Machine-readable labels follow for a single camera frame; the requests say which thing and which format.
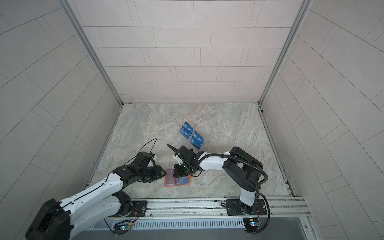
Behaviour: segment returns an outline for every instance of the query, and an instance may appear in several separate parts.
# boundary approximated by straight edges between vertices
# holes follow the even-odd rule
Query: black cable
[[[189,175],[191,175],[193,177],[198,177],[198,176],[200,176],[201,173],[202,173],[202,171],[200,171],[200,173],[197,176],[193,176],[192,174],[189,174]]]
[[[112,229],[109,227],[109,225],[108,225],[108,223],[107,223],[107,221],[104,219],[104,222],[105,222],[105,224],[108,226],[108,228],[109,228],[109,230],[111,230],[111,232],[113,233],[113,235],[115,235],[115,233],[112,231]]]
[[[262,194],[262,193],[259,193],[258,196],[262,196],[262,197],[263,197],[263,199],[264,199],[264,201],[265,201],[266,208],[267,208],[267,210],[268,210],[268,216],[267,216],[265,225],[264,225],[260,230],[256,230],[256,231],[254,231],[254,232],[244,230],[246,233],[259,233],[259,232],[264,231],[265,228],[267,227],[268,223],[269,223],[269,220],[271,219],[271,212],[270,212],[270,210],[269,210],[269,204],[268,204],[268,201],[266,200],[266,197],[265,197],[264,194]]]

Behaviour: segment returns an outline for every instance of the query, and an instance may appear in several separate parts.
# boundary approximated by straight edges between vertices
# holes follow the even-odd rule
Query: gray marble surface
[[[149,140],[157,138],[152,150],[156,163],[173,168],[171,144],[190,148],[180,128],[188,122],[206,140],[201,151],[222,153],[238,146],[258,159],[268,174],[260,192],[287,195],[283,176],[273,154],[257,106],[254,103],[126,104],[93,176],[92,184],[135,156]],[[143,151],[149,152],[152,144]],[[152,183],[134,183],[124,191],[132,198],[236,197],[240,187],[220,170],[202,172],[190,185],[164,187],[164,178]]]

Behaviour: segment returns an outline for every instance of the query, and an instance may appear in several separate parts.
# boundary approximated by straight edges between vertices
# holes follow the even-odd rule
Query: wire
[[[201,173],[202,173],[202,170],[200,171],[200,173],[197,176],[193,176],[192,174],[189,174],[189,175],[191,175],[193,177],[198,177],[198,176],[200,176]]]
[[[115,235],[115,233],[112,231],[112,229],[109,227],[109,225],[108,225],[108,223],[107,223],[107,221],[104,219],[104,222],[105,222],[105,224],[108,226],[108,228],[109,228],[109,230],[111,230],[111,232]]]

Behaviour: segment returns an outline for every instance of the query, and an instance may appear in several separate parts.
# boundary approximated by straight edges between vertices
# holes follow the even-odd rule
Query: wall
[[[56,0],[0,1],[0,239],[82,190],[118,108]]]
[[[384,236],[383,16],[380,0],[314,0],[262,104],[323,239]]]
[[[126,103],[258,101],[301,5],[301,1],[69,3]]]

